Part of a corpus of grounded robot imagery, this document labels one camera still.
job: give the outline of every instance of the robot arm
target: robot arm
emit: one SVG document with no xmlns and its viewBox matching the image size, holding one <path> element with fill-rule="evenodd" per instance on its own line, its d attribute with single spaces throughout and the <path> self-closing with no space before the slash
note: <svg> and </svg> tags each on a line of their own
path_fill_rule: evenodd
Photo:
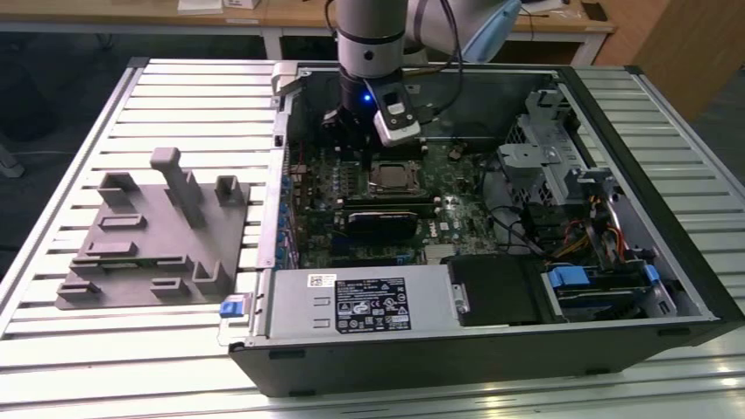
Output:
<svg viewBox="0 0 745 419">
<path fill-rule="evenodd" d="M 461 39 L 464 56 L 460 52 L 453 55 L 475 62 L 492 59 L 507 40 L 520 0 L 459 0 L 452 4 L 448 0 L 336 0 L 343 97 L 335 118 L 347 118 L 343 125 L 355 125 L 363 133 L 360 148 L 400 145 L 420 134 L 420 124 L 428 122 L 420 120 L 403 83 L 408 39 L 448 53 L 456 51 Z"/>
</svg>

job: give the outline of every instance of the blue latch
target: blue latch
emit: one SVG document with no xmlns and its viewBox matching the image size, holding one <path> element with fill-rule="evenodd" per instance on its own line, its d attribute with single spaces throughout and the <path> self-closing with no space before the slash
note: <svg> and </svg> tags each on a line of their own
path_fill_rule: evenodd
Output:
<svg viewBox="0 0 745 419">
<path fill-rule="evenodd" d="M 224 301 L 220 305 L 220 317 L 231 319 L 244 316 L 244 302 L 243 301 Z"/>
<path fill-rule="evenodd" d="M 648 274 L 649 282 L 656 283 L 660 280 L 660 272 L 653 264 L 644 265 L 644 273 Z"/>
<path fill-rule="evenodd" d="M 591 279 L 583 266 L 559 266 L 548 273 L 551 286 L 555 288 L 564 285 L 589 285 Z"/>
</svg>

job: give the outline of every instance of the wooden table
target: wooden table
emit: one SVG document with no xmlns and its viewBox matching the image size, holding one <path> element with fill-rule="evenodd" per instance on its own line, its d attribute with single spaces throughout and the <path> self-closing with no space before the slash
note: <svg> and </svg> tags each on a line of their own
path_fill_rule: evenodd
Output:
<svg viewBox="0 0 745 419">
<path fill-rule="evenodd" d="M 0 0 L 0 31 L 259 35 L 267 57 L 281 59 L 283 36 L 328 36 L 324 0 L 263 0 L 255 10 L 180 16 L 179 0 Z M 579 0 L 560 13 L 520 17 L 512 41 L 577 43 L 572 64 L 589 65 L 615 25 L 583 13 Z"/>
</svg>

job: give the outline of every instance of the aluminum extrusion table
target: aluminum extrusion table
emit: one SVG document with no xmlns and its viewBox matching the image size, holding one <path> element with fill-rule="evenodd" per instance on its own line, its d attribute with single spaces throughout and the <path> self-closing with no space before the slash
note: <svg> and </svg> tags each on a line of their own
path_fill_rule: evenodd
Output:
<svg viewBox="0 0 745 419">
<path fill-rule="evenodd" d="M 217 305 L 57 310 L 57 286 L 101 203 L 93 187 L 107 169 L 157 182 L 148 169 L 155 147 L 179 147 L 197 178 L 229 174 L 253 185 L 240 289 L 252 289 L 261 264 L 281 153 L 272 138 L 283 119 L 272 104 L 275 63 L 140 64 L 124 72 L 0 285 L 0 417 L 741 417 L 745 329 L 620 374 L 268 399 L 217 343 Z M 644 76 L 620 67 L 577 71 L 745 309 L 743 186 Z M 603 163 L 593 140 L 584 141 Z"/>
</svg>

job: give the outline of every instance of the floor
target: floor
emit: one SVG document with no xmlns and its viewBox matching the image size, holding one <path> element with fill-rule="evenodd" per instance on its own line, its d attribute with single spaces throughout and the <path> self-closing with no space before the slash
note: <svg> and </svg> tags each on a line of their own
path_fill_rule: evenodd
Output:
<svg viewBox="0 0 745 419">
<path fill-rule="evenodd" d="M 332 59 L 324 38 L 288 39 L 293 59 Z M 85 139 L 131 57 L 265 58 L 255 37 L 95 36 L 0 33 L 0 65 L 20 63 L 49 102 L 57 127 L 35 141 L 6 141 L 27 169 L 19 179 L 0 177 L 0 278 L 33 227 L 69 161 Z M 695 123 L 733 173 L 745 182 L 745 72 L 740 72 Z"/>
</svg>

